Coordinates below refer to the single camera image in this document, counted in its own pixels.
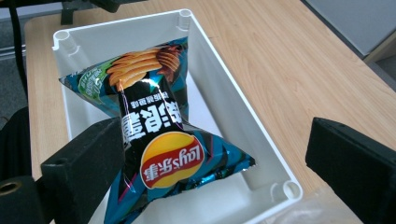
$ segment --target wooden table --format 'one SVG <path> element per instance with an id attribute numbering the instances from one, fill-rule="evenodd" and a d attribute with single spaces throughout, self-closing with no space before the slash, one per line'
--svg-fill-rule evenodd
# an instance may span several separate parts
<path id="1" fill-rule="evenodd" d="M 306 167 L 313 117 L 343 122 L 396 148 L 396 93 L 298 0 L 149 0 L 27 22 L 33 174 L 67 142 L 52 35 L 64 28 L 189 8 L 257 112 L 305 195 L 326 184 Z"/>

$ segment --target chip bag crimped seal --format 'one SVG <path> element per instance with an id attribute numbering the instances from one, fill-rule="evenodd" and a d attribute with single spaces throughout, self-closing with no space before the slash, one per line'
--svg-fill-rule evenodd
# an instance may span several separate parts
<path id="1" fill-rule="evenodd" d="M 183 119 L 188 119 L 187 100 L 188 38 L 182 37 L 159 46 L 132 51 L 59 78 L 60 82 L 111 118 L 118 117 L 120 106 L 117 85 L 125 89 L 155 70 L 171 85 Z"/>
<path id="2" fill-rule="evenodd" d="M 105 223 L 131 223 L 156 199 L 255 164 L 238 147 L 184 121 L 168 82 L 155 71 L 119 91 L 125 164 L 111 186 Z"/>

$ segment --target red and yellow logo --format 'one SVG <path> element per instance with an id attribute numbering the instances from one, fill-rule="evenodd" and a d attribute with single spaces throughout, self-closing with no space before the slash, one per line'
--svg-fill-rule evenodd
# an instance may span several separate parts
<path id="1" fill-rule="evenodd" d="M 205 158 L 201 143 L 187 133 L 163 133 L 146 147 L 140 167 L 149 189 L 168 188 L 194 175 Z"/>

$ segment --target white storage box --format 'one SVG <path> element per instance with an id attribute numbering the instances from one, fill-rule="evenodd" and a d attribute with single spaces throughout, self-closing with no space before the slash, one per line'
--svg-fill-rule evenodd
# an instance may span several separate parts
<path id="1" fill-rule="evenodd" d="M 121 55 L 189 36 L 190 123 L 245 150 L 258 165 L 200 189 L 152 202 L 134 223 L 257 223 L 299 201 L 303 190 L 191 11 L 181 9 L 54 34 L 60 76 Z M 63 87 L 69 138 L 100 110 Z M 92 217 L 103 221 L 106 198 Z"/>

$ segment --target black cable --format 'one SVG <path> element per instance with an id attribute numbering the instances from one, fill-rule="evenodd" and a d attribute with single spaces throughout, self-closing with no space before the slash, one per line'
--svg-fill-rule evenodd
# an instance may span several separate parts
<path id="1" fill-rule="evenodd" d="M 14 34 L 14 50 L 15 50 L 15 59 L 17 62 L 18 71 L 20 74 L 21 84 L 23 86 L 23 90 L 26 95 L 26 99 L 28 99 L 27 93 L 27 77 L 24 70 L 23 65 L 23 55 L 22 55 L 22 40 L 21 40 L 21 26 L 20 19 L 18 17 L 17 6 L 15 4 L 15 0 L 9 0 L 9 14 L 11 16 L 12 22 L 12 30 Z"/>

